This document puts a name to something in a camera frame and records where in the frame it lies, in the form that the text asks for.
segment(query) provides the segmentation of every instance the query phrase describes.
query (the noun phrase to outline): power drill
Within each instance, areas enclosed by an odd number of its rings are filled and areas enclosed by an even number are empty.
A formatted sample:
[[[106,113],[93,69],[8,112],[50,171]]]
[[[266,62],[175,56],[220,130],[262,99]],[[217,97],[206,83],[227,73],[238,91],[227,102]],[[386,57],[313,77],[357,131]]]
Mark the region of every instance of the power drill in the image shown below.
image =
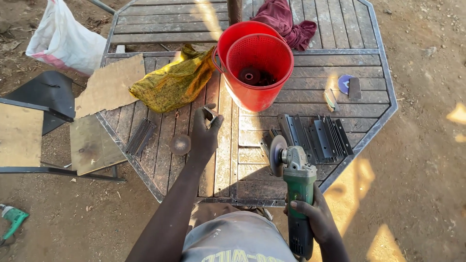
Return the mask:
[[[29,214],[5,204],[0,204],[0,209],[2,210],[1,216],[11,222],[11,226],[8,231],[6,231],[3,236],[0,237],[1,245],[5,242],[5,240],[13,235],[13,233],[20,227],[21,223],[29,216]]]
[[[285,138],[277,135],[270,145],[269,162],[274,175],[283,176],[283,181],[287,183],[288,203],[300,200],[313,204],[317,168],[308,162],[302,147],[287,146]],[[289,204],[288,237],[291,252],[309,260],[314,246],[314,233],[309,218],[292,209]]]

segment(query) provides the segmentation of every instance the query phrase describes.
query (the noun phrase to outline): red bucket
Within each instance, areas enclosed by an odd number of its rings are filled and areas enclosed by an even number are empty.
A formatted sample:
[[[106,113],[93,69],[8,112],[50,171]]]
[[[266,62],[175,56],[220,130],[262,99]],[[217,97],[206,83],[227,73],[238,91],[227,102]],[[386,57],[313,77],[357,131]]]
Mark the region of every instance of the red bucket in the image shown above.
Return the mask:
[[[224,74],[226,86],[239,107],[260,112],[273,104],[283,84],[291,76],[293,65],[293,53],[282,38],[268,34],[243,36],[231,45],[227,53],[227,73]],[[238,75],[248,67],[268,72],[275,83],[264,87],[243,83]]]
[[[269,34],[279,39],[282,37],[270,26],[256,21],[244,21],[229,26],[219,38],[217,46],[212,52],[212,61],[217,70],[221,73],[225,73],[225,69],[221,69],[215,62],[215,56],[218,54],[220,58],[220,64],[223,68],[226,65],[226,55],[231,45],[235,43],[239,38],[250,35],[250,34]]]

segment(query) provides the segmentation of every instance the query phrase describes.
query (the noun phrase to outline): person's arm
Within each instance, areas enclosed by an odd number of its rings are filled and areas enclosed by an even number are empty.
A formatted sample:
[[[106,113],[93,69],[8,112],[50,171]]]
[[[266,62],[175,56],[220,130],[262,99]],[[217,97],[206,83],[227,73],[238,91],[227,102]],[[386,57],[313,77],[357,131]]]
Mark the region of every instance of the person's arm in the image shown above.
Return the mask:
[[[215,104],[207,106],[213,109]],[[207,110],[196,110],[190,157],[134,244],[126,262],[180,261],[199,179],[217,149],[217,134],[223,121],[223,116],[220,115],[214,120],[211,128],[207,129],[206,118],[212,119]]]
[[[321,249],[322,262],[350,261],[329,206],[316,183],[314,183],[314,203],[312,206],[297,200],[291,201],[290,206],[309,217],[314,239]],[[288,209],[285,207],[283,212],[287,214]]]

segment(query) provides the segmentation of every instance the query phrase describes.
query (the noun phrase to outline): person's hand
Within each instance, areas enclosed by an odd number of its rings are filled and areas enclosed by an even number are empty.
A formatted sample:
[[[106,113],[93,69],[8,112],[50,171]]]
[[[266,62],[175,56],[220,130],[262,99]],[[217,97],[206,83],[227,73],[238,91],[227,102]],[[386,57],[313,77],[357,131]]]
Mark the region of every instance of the person's hand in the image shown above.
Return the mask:
[[[297,200],[291,201],[289,205],[297,212],[309,217],[314,239],[319,245],[325,244],[332,238],[340,238],[340,233],[336,228],[329,206],[316,183],[314,183],[314,203],[312,206],[304,201]],[[288,204],[283,212],[288,215]]]
[[[210,109],[215,108],[214,103],[210,103],[205,106]],[[195,161],[207,164],[210,157],[217,149],[217,135],[220,127],[222,126],[223,116],[218,115],[208,129],[206,119],[212,120],[212,118],[212,114],[205,110],[204,106],[196,109],[191,134],[191,152],[189,154],[189,159],[194,159]]]

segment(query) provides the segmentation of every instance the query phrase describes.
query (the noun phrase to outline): purple cutting disc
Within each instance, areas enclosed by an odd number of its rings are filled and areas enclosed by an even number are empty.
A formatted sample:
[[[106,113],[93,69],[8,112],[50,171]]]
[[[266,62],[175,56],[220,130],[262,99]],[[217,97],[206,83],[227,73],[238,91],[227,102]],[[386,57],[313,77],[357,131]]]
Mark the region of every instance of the purple cutting disc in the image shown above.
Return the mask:
[[[352,75],[343,75],[338,79],[338,88],[340,89],[341,92],[344,94],[349,94],[350,92],[350,78],[353,78],[354,76]]]

